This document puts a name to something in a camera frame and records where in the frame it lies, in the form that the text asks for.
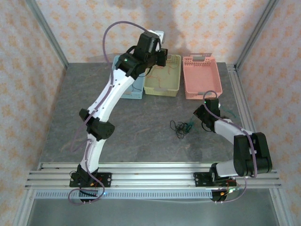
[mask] gray tabletop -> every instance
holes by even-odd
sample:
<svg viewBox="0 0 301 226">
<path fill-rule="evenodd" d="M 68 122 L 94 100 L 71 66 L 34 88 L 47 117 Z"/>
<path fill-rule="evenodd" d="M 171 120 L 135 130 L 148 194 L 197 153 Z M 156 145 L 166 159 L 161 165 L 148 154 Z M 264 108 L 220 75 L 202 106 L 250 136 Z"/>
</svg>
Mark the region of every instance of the gray tabletop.
<svg viewBox="0 0 301 226">
<path fill-rule="evenodd" d="M 241 125 L 238 108 L 225 63 L 218 63 L 223 94 L 219 97 L 221 114 Z M 87 109 L 99 96 L 109 79 L 104 63 L 69 64 L 56 104 L 41 162 L 80 162 L 84 147 L 75 153 L 70 145 L 82 125 L 81 108 Z M 232 158 L 233 145 L 223 137 L 205 132 L 193 112 L 200 100 L 185 99 L 183 76 L 177 97 L 143 94 L 142 100 L 120 99 L 110 120 L 116 128 L 106 141 L 100 162 L 226 161 Z M 170 129 L 170 121 L 194 122 L 193 129 L 179 139 Z M 83 128 L 75 146 L 87 138 Z"/>
</svg>

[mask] patterned wallpaper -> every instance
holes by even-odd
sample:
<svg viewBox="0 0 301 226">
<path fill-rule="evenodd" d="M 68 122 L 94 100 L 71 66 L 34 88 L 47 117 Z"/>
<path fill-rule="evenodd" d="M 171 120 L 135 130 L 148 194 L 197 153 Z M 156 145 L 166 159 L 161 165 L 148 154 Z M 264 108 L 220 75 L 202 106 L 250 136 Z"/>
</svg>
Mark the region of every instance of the patterned wallpaper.
<svg viewBox="0 0 301 226">
<path fill-rule="evenodd" d="M 301 223 L 301 2 L 280 0 L 240 72 L 257 129 Z"/>
<path fill-rule="evenodd" d="M 25 0 L 0 1 L 0 225 L 37 167 L 64 69 Z"/>
<path fill-rule="evenodd" d="M 268 0 L 37 0 L 69 62 L 99 62 L 102 37 L 128 20 L 166 33 L 170 53 L 212 52 L 235 63 Z M 108 53 L 126 51 L 141 30 L 130 25 L 108 34 Z"/>
</svg>

